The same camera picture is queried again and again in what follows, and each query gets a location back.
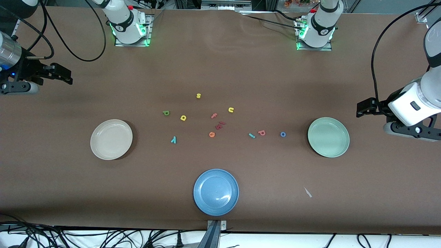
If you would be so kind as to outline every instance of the green plate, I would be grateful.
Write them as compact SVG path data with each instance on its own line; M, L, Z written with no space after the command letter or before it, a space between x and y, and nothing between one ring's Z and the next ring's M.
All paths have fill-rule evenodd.
M330 117L318 118L309 126L308 140L314 151L328 158L343 155L349 147L348 130Z

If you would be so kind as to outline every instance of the plate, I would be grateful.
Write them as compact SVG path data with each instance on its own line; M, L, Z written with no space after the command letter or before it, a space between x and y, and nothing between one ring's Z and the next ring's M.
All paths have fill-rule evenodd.
M132 129L127 123L122 120L107 120L93 131L90 148L97 157L112 160L124 155L132 140Z
M207 170L196 180L193 189L198 208L209 215L221 216L231 211L239 199L239 186L229 172Z
M318 118L309 126L308 140L314 151L328 158L343 155L349 147L348 130L330 117Z

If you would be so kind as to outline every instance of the table surface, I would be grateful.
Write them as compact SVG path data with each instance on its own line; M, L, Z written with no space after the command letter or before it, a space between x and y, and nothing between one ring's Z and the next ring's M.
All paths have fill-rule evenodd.
M100 52L90 9L48 11L79 56ZM203 229L213 217L195 205L194 182L220 168L240 188L236 207L219 217L235 231L439 233L441 143L387 135L382 116L355 117L357 102L374 95L372 48L394 18L342 15L333 51L313 52L295 49L291 29L233 11L164 11L150 47L114 47L107 28L107 49L91 63L48 27L56 52L48 63L72 70L74 84L45 80L37 95L0 98L0 209L49 225ZM41 10L29 22L40 28ZM410 15L382 39L381 99L425 72L426 30ZM24 47L36 37L24 25L17 35ZM42 40L33 52L49 49ZM341 157L309 147L307 129L323 116L349 131ZM114 161L90 149L92 131L109 119L134 132ZM218 121L227 125L216 131ZM248 136L259 130L266 135Z

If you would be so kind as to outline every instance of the white paper scrap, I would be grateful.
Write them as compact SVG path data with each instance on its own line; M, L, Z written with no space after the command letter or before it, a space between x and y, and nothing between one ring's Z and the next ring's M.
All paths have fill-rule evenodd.
M311 197L312 198L312 195L311 195L311 193L309 193L309 191L305 188L305 187L303 187L304 189L305 189L305 191L306 191L306 193L309 195L309 197Z

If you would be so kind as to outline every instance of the black connector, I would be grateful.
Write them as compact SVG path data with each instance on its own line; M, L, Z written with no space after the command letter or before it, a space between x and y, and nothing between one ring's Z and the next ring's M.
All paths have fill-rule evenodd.
M181 232L178 231L178 241L176 242L176 248L182 248L182 247L184 247L184 244L182 243Z

